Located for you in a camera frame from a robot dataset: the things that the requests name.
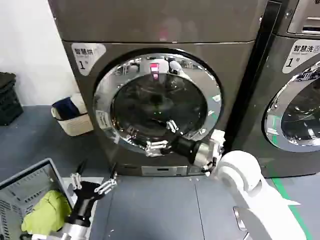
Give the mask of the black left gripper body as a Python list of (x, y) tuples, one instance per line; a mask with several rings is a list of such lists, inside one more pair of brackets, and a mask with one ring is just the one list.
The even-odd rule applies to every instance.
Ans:
[(66, 218), (66, 223), (89, 227), (94, 203), (102, 199), (103, 196), (95, 192), (95, 189), (100, 186), (98, 183), (81, 181), (80, 184), (82, 188), (74, 190), (77, 200), (71, 214)]

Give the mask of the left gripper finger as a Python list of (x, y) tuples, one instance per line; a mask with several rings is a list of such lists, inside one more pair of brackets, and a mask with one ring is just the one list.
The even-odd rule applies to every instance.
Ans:
[(103, 182), (101, 185), (96, 187), (94, 189), (94, 193), (98, 195), (107, 195), (109, 192), (111, 192), (117, 185), (117, 167), (118, 163), (116, 162), (110, 172), (110, 177), (107, 181)]
[(82, 189), (81, 176), (86, 168), (86, 165), (87, 165), (87, 160), (85, 159), (76, 167), (76, 171), (70, 174), (72, 189), (74, 191)]

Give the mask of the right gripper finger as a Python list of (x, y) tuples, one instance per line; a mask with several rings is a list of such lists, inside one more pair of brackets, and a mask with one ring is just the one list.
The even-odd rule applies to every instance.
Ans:
[(169, 138), (176, 138), (181, 137), (184, 133), (180, 130), (176, 122), (172, 119), (163, 122), (158, 119), (153, 118), (152, 122), (155, 123), (157, 126), (161, 127), (165, 130), (165, 136)]
[(167, 140), (147, 141), (144, 151), (147, 157), (160, 157), (174, 152)]

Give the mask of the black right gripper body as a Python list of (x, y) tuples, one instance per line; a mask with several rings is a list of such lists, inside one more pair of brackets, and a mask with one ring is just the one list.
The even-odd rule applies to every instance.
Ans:
[(194, 141), (192, 139), (186, 139), (182, 136), (178, 136), (171, 143), (171, 150), (186, 157), (190, 164), (194, 164), (200, 145), (200, 141)]

